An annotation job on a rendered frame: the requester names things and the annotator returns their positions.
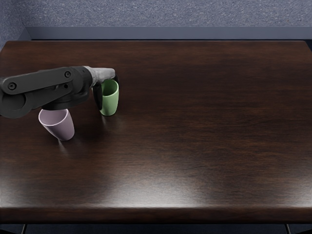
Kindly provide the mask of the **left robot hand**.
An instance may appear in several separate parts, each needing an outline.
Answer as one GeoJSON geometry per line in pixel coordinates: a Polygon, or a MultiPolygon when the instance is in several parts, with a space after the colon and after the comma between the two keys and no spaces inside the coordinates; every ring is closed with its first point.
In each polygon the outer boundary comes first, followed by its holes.
{"type": "Polygon", "coordinates": [[[85,68],[88,69],[92,76],[92,92],[100,111],[102,109],[102,83],[107,79],[113,79],[119,84],[118,77],[113,68],[92,68],[89,66],[85,68]]]}

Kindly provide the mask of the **lilac cup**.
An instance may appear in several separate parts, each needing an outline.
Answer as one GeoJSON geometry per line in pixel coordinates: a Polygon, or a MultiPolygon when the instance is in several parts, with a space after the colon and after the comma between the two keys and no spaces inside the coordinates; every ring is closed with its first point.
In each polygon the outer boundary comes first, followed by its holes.
{"type": "Polygon", "coordinates": [[[70,140],[75,134],[72,117],[68,109],[44,110],[39,113],[39,122],[60,141],[70,140]]]}

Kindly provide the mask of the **green cup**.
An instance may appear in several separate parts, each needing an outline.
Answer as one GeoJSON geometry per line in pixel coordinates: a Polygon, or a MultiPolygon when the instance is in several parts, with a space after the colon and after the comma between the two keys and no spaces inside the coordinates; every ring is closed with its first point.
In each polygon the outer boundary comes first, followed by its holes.
{"type": "Polygon", "coordinates": [[[111,116],[117,111],[119,100],[119,85],[113,79],[105,80],[102,85],[102,109],[101,114],[111,116]]]}

